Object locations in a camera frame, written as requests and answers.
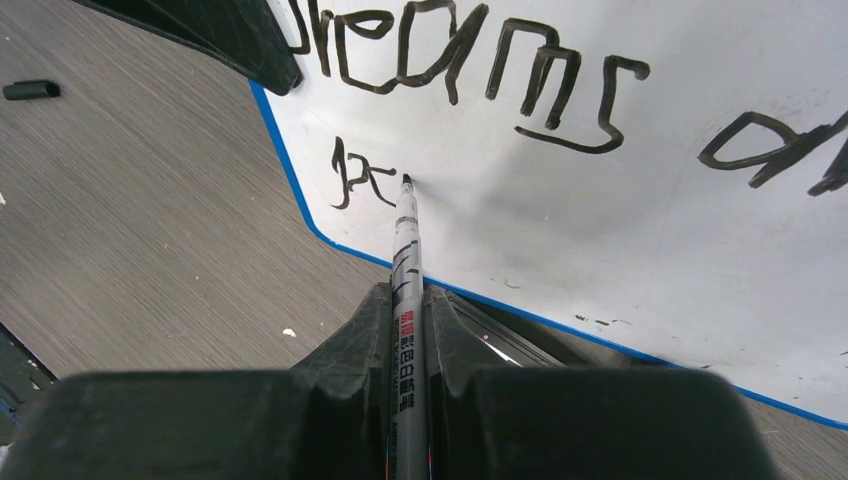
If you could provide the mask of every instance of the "white surface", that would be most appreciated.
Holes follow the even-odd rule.
[[[477,3],[458,3],[462,25]],[[675,364],[710,365],[740,387],[845,426],[848,187],[806,193],[845,132],[759,189],[747,182],[760,167],[719,171],[697,156],[749,110],[799,133],[845,112],[848,3],[487,3],[456,106],[444,74],[385,96],[344,84],[332,24],[332,77],[321,75],[313,45],[298,57],[303,84],[284,98],[268,94],[315,226],[338,244],[391,260],[394,209],[370,185],[356,185],[347,209],[332,207],[343,198],[331,163],[339,136],[346,153],[397,169],[375,177],[386,198],[396,197],[402,173],[412,176],[428,277]],[[336,14],[391,11],[395,24],[385,38],[350,30],[346,38],[351,76],[381,84],[395,75],[403,4],[320,6]],[[293,19],[277,10],[297,43]],[[560,45],[582,54],[553,132],[543,125],[563,61],[554,63],[534,114],[519,113],[540,36],[515,34],[500,92],[493,101],[484,96],[510,17],[555,27]],[[410,73],[441,53],[448,18],[445,10],[417,14]],[[618,71],[612,124],[624,134],[620,148],[584,154],[513,130],[606,142],[597,112],[611,54],[651,67],[643,81]],[[734,160],[780,145],[774,133],[751,126],[716,156]],[[360,162],[346,164],[349,178],[359,176]]]

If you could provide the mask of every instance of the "gray wood floor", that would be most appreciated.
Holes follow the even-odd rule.
[[[69,1],[0,3],[0,83],[63,89],[0,103],[0,319],[57,375],[288,367],[387,277],[308,231],[243,78]],[[786,478],[848,478],[848,434],[749,405]]]

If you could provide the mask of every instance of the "handwritten word dreams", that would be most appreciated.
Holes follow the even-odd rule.
[[[407,2],[404,5],[398,27],[396,75],[394,78],[390,78],[380,85],[371,85],[350,76],[346,44],[347,32],[350,30],[351,33],[362,38],[380,40],[394,27],[395,17],[391,12],[369,9],[338,15],[331,10],[319,9],[318,0],[307,0],[311,27],[308,30],[297,0],[289,0],[289,6],[300,36],[300,45],[292,47],[292,52],[297,55],[308,55],[312,52],[309,31],[311,30],[312,42],[314,42],[323,75],[327,77],[331,77],[332,75],[328,53],[330,25],[332,24],[339,76],[344,83],[376,95],[388,95],[398,85],[410,88],[420,88],[429,85],[437,76],[444,73],[448,101],[451,105],[457,105],[459,103],[459,92],[456,88],[456,81],[462,72],[465,61],[474,48],[477,37],[489,14],[489,7],[481,3],[468,14],[461,25],[458,25],[456,4],[452,0]],[[447,10],[450,15],[445,46],[439,57],[430,67],[421,73],[410,74],[409,39],[415,19],[418,14],[439,9]],[[366,22],[371,25],[376,22],[376,26],[366,27],[363,25]],[[536,103],[547,83],[548,74],[554,62],[556,60],[565,62],[559,90],[545,122],[545,128],[547,130],[556,130],[561,123],[563,112],[574,91],[577,76],[580,72],[582,55],[576,50],[561,46],[559,33],[550,25],[517,18],[506,19],[501,25],[495,60],[490,70],[489,80],[486,86],[485,96],[489,100],[495,100],[497,98],[515,32],[538,35],[542,40],[541,45],[536,50],[524,100],[519,108],[519,112],[522,115],[529,117],[535,111]],[[619,70],[632,72],[635,79],[639,81],[647,79],[651,73],[650,66],[643,61],[624,58],[618,55],[608,55],[605,57],[603,65],[603,92],[601,94],[597,120],[598,127],[609,137],[609,140],[605,143],[600,145],[583,145],[546,133],[531,131],[520,126],[516,126],[515,131],[534,140],[559,145],[586,154],[598,155],[617,149],[624,143],[624,134],[611,122]],[[721,161],[715,158],[718,150],[751,124],[760,125],[761,127],[772,130],[781,137],[784,146],[771,152],[741,160]],[[698,159],[707,167],[717,170],[737,170],[763,165],[749,182],[751,187],[758,188],[780,172],[801,161],[819,145],[842,132],[846,127],[848,127],[848,113],[843,115],[833,125],[821,125],[808,133],[798,134],[777,119],[757,112],[746,112],[719,132],[703,149]],[[371,181],[372,186],[376,189],[373,177],[367,173],[363,175],[367,176],[366,181]],[[848,183],[848,141],[834,159],[830,168],[827,169],[822,180],[810,188],[808,193],[812,196],[817,196],[827,191],[835,191],[846,183]]]

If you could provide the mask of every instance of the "wood grain surface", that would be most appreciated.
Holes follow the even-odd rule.
[[[285,368],[387,278],[307,229],[229,69],[69,1],[0,0],[0,83],[36,78],[62,97],[0,104],[0,321],[60,377]],[[748,403],[786,478],[848,478],[846,432]]]

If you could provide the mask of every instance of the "blue border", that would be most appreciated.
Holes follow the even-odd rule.
[[[326,235],[324,235],[320,230],[318,230],[318,227],[315,226],[315,222],[312,221],[312,214],[309,212],[309,207],[306,205],[306,199],[303,198],[303,192],[300,189],[300,184],[297,182],[297,176],[294,173],[294,168],[292,167],[291,159],[289,158],[288,151],[286,150],[286,146],[283,143],[283,137],[280,134],[280,129],[277,126],[277,121],[274,119],[274,114],[271,111],[271,104],[268,103],[268,96],[265,94],[265,89],[262,88],[261,85],[254,82],[253,80],[250,80],[249,82],[250,82],[250,90],[253,92],[253,96],[254,96],[254,98],[256,98],[256,104],[259,107],[259,113],[262,114],[262,118],[265,120],[265,127],[268,128],[268,133],[271,135],[271,142],[274,143],[274,149],[277,151],[277,155],[280,157],[280,163],[283,165],[283,170],[286,172],[286,178],[288,178],[288,180],[289,180],[289,184],[291,185],[292,192],[294,193],[294,197],[297,200],[297,205],[298,205],[298,207],[300,207],[300,213],[301,213],[301,215],[303,215],[303,220],[306,222],[306,226],[309,227],[309,229],[312,231],[312,233],[315,234],[316,237],[320,238],[322,241],[324,241],[328,245],[330,245],[330,246],[332,246],[332,247],[334,247],[338,250],[341,250],[342,252],[349,253],[349,254],[351,254],[355,257],[364,258],[365,260],[368,260],[369,262],[373,262],[373,263],[376,263],[377,265],[381,265],[383,267],[390,269],[392,267],[392,265],[389,262],[386,262],[385,260],[379,259],[377,257],[372,257],[371,255],[368,255],[367,253],[363,253],[363,252],[360,252],[358,250],[354,250],[352,248],[349,248],[349,247],[346,247],[346,246],[341,245],[339,243],[336,243],[336,242],[330,240],[329,238],[327,238]],[[598,345],[602,345],[604,347],[611,348],[613,350],[617,350],[618,352],[621,352],[621,353],[628,355],[630,357],[638,358],[640,360],[644,360],[644,361],[651,362],[651,363],[658,363],[658,364],[671,366],[671,367],[685,368],[685,367],[681,367],[679,365],[675,365],[675,364],[668,362],[666,360],[662,360],[660,358],[653,357],[651,355],[633,350],[632,348],[625,347],[624,345],[619,345],[617,343],[610,342],[610,341],[604,340],[602,338],[593,337],[592,335],[589,335],[587,333],[584,333],[584,332],[581,332],[581,331],[578,331],[578,330],[574,330],[572,328],[566,327],[564,325],[553,322],[553,321],[548,320],[546,318],[542,318],[538,315],[534,315],[532,313],[525,312],[524,310],[519,310],[515,307],[505,305],[503,303],[497,302],[497,301],[492,300],[490,298],[480,296],[476,293],[469,292],[467,290],[463,290],[461,288],[457,288],[453,285],[448,285],[448,284],[439,282],[438,280],[433,280],[432,278],[427,278],[427,282],[432,284],[432,285],[437,285],[439,287],[442,287],[446,290],[456,292],[456,293],[458,293],[462,296],[473,298],[474,300],[486,303],[486,304],[491,305],[493,307],[500,308],[500,309],[505,310],[505,311],[510,312],[510,313],[514,313],[514,314],[519,315],[521,317],[532,319],[533,321],[536,321],[536,322],[541,323],[543,325],[547,325],[548,327],[555,328],[557,330],[561,330],[561,331],[568,333],[570,335],[574,335],[575,337],[580,337],[580,338],[583,338],[585,340],[589,340],[593,343],[597,343]],[[838,422],[836,420],[831,420],[829,418],[822,417],[821,415],[816,415],[815,413],[808,412],[806,410],[801,410],[798,407],[793,407],[792,405],[785,404],[785,403],[777,401],[773,398],[763,396],[759,393],[752,392],[750,390],[746,390],[746,389],[741,388],[741,387],[734,386],[734,388],[736,388],[736,390],[739,391],[742,395],[744,395],[744,396],[746,396],[750,399],[756,400],[758,402],[765,403],[766,405],[770,405],[772,407],[779,408],[781,410],[784,410],[784,411],[789,412],[789,413],[793,413],[795,415],[806,418],[808,420],[812,420],[814,422],[821,423],[822,425],[827,425],[828,427],[834,427],[834,428],[838,428],[838,429],[841,429],[841,430],[848,430],[848,423]]]

